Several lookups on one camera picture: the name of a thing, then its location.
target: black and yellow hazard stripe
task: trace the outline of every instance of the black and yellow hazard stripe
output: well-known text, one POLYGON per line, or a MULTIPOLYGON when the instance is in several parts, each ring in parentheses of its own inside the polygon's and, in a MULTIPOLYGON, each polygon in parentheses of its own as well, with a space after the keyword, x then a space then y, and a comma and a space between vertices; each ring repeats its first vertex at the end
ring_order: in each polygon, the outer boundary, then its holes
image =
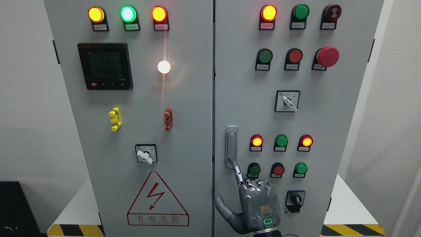
POLYGON ((48 236, 90 236, 105 237, 102 225, 54 224, 47 231, 48 236))
POLYGON ((384 236, 378 224, 323 225, 320 236, 384 236))

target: high voltage warning triangle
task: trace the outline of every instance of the high voltage warning triangle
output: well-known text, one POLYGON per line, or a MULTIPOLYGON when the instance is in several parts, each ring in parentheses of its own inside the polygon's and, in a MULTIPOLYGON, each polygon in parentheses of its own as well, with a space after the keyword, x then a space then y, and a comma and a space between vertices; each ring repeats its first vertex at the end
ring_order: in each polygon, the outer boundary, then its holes
POLYGON ((151 171, 129 211, 131 226, 189 226, 186 209, 156 171, 151 171))

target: white indicator light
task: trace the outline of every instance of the white indicator light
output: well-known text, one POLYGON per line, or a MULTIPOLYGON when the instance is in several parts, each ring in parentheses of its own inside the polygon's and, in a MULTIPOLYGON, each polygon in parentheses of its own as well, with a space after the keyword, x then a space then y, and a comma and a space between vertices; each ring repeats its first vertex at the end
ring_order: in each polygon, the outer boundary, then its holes
POLYGON ((162 74, 167 74, 171 70, 171 64, 168 61, 160 61, 158 63, 158 71, 162 74))

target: white switch handle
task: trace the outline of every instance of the white switch handle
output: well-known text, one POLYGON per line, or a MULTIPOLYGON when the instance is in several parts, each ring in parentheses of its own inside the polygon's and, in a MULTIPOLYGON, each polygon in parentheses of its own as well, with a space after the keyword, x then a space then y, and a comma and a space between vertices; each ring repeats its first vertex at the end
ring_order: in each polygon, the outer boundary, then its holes
POLYGON ((139 150, 138 152, 137 152, 137 156, 138 157, 141 157, 142 158, 142 160, 145 162, 145 163, 147 163, 148 165, 152 165, 152 158, 150 158, 149 157, 149 154, 148 153, 146 153, 146 152, 143 152, 143 151, 141 151, 141 150, 139 150))
POLYGON ((290 99, 288 99, 288 98, 287 98, 287 97, 285 97, 285 96, 282 96, 282 99, 284 99, 284 102, 285 102, 285 104, 286 104, 288 107, 290 107, 290 108, 294 109, 296 112, 298 112, 297 107, 295 107, 295 104, 294 104, 294 103, 292 103, 292 101, 291 101, 290 99))

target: gray metal panel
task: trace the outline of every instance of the gray metal panel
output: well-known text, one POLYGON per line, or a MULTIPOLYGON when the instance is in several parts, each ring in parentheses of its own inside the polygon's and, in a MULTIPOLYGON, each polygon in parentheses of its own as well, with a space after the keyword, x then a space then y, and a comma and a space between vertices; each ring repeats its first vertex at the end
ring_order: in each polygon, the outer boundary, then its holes
POLYGON ((212 1, 46 0, 45 6, 106 235, 211 236, 212 1), (93 5, 106 11, 109 32, 92 31, 87 11, 93 5), (141 31, 124 31, 123 5, 137 9, 141 31), (155 5, 167 8, 170 31, 153 30, 155 5), (127 42, 133 90, 88 91, 77 51, 82 42, 127 42), (157 70, 164 59, 172 66, 165 78, 157 70), (108 113, 115 106, 122 126, 112 132, 108 113), (169 132, 167 107, 174 117, 169 132), (147 143, 157 144, 152 166, 136 159, 135 144, 147 143), (189 227, 128 225, 126 213, 151 170, 187 210, 189 227))
MULTIPOLYGON (((215 192, 222 194, 235 211, 241 211, 237 185, 232 170, 224 165, 224 131, 229 125, 239 130, 238 163, 243 172, 249 163, 258 162, 262 170, 259 178, 277 184, 282 211, 287 211, 288 190, 306 191, 301 212, 282 213, 279 230, 306 237, 320 235, 382 3, 216 1, 215 192), (291 10, 298 3, 310 8, 307 26, 305 30, 289 30, 291 10), (265 4, 277 6, 274 31, 258 30, 259 12, 265 4), (339 4, 342 16, 336 30, 319 30, 322 11, 329 4, 339 4), (325 72, 311 71, 315 52, 325 46, 339 49, 338 63, 325 72), (304 53, 300 70, 284 71, 285 54, 293 47, 304 53), (254 70, 261 48, 274 54, 269 72, 254 70), (275 113, 276 90, 299 90, 299 111, 275 113), (262 152, 249 152, 254 134, 263 136, 262 152), (273 151, 274 140, 280 134, 289 139, 286 152, 273 151), (296 150, 304 134, 314 138, 308 153, 296 150), (285 166, 281 179, 269 178, 275 162, 285 166), (304 179, 292 178, 298 162, 305 162, 309 168, 304 179)), ((215 236, 237 236, 219 213, 215 214, 215 226, 215 236)))

